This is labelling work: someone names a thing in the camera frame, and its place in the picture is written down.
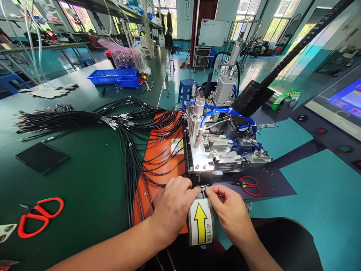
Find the whiteboard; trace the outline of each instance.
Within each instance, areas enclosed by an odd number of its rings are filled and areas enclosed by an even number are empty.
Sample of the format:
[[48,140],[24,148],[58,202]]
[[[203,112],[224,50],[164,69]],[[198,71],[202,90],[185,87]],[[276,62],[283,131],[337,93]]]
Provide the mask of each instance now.
[[198,45],[222,46],[227,27],[228,21],[202,19]]

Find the red-handled scissors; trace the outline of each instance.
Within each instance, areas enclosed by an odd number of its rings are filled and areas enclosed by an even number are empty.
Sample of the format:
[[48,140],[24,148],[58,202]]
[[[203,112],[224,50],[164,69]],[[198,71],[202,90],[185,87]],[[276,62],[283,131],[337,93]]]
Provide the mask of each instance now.
[[[249,178],[249,179],[252,179],[254,181],[254,183],[249,183],[249,182],[246,182],[244,181],[244,179],[246,178]],[[240,186],[243,188],[243,191],[245,191],[248,195],[251,195],[251,196],[259,196],[261,194],[261,190],[259,189],[259,187],[257,186],[257,181],[255,180],[255,178],[251,177],[251,176],[243,176],[242,178],[240,178],[238,180],[238,182],[236,183],[229,183],[229,184],[232,184],[232,185],[237,185],[237,186]],[[248,191],[247,188],[257,188],[258,189],[258,193],[251,193]]]
[[[20,238],[30,238],[30,237],[33,237],[33,236],[41,233],[49,225],[50,218],[57,217],[63,211],[63,209],[64,209],[64,201],[61,198],[43,199],[43,200],[38,201],[36,204],[41,204],[41,203],[48,202],[48,201],[58,201],[59,204],[60,204],[59,210],[53,215],[49,214],[44,208],[42,208],[39,205],[29,207],[29,206],[26,206],[24,204],[20,204],[21,207],[29,210],[29,213],[27,213],[26,215],[23,215],[21,217],[21,219],[20,219],[20,223],[19,223],[19,226],[18,226],[18,235],[19,235]],[[31,213],[32,210],[36,210],[39,213],[41,213],[42,215],[33,214],[33,213]],[[24,226],[25,226],[27,218],[33,218],[33,219],[44,221],[44,225],[34,233],[26,233],[24,231]]]

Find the right hand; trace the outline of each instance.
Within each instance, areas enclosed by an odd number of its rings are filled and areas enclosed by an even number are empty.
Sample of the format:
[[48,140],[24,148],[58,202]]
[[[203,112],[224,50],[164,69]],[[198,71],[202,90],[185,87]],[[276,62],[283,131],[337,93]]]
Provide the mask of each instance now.
[[239,248],[257,236],[241,195],[223,185],[208,187],[206,194],[222,228],[235,246]]

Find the warning label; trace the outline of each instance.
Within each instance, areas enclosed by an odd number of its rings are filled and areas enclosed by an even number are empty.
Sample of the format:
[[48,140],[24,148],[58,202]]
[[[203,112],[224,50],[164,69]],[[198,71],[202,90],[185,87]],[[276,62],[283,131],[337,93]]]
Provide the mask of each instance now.
[[208,199],[196,199],[190,208],[191,244],[212,243],[213,225]]
[[184,154],[183,139],[172,139],[172,154]]

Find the green button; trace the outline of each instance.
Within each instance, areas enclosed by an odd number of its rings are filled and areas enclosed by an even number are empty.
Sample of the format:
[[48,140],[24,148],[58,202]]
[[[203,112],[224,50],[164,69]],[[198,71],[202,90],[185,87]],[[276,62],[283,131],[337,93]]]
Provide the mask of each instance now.
[[350,146],[340,146],[338,150],[341,152],[351,152],[352,148]]

